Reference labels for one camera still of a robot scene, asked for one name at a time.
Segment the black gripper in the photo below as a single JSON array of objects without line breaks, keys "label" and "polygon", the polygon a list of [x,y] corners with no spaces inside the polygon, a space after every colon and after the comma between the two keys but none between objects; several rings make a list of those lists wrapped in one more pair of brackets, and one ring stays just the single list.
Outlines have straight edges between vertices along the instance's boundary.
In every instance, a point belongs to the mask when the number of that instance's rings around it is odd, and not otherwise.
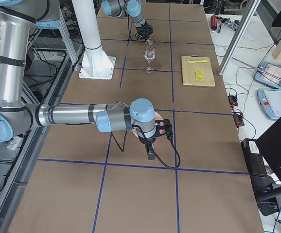
[{"label": "black gripper", "polygon": [[140,27],[136,27],[137,33],[135,34],[135,38],[137,40],[143,40],[143,39],[153,39],[153,27],[148,24],[142,24]]},{"label": "black gripper", "polygon": [[154,142],[156,141],[156,138],[143,138],[139,136],[139,141],[145,145],[148,160],[154,160],[156,157],[154,149]]}]

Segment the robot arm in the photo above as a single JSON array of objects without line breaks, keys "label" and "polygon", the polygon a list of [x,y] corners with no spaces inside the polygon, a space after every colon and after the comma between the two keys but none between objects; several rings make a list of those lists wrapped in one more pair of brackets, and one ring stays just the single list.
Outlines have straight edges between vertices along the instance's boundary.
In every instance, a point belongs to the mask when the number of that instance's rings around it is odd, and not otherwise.
[{"label": "robot arm", "polygon": [[[80,78],[111,80],[115,58],[102,48],[92,0],[72,0],[85,46]],[[130,16],[136,37],[147,40],[153,33],[142,13],[141,0],[104,0],[106,15]],[[124,103],[82,106],[25,104],[21,100],[29,30],[58,29],[58,0],[0,0],[0,143],[30,129],[53,124],[96,124],[100,132],[137,129],[148,159],[158,158],[153,143],[159,133],[155,111],[147,99]]]},{"label": "robot arm", "polygon": [[140,0],[103,0],[101,8],[105,15],[111,17],[131,17],[137,30],[135,34],[137,39],[146,41],[153,33],[152,26],[144,18]]}]

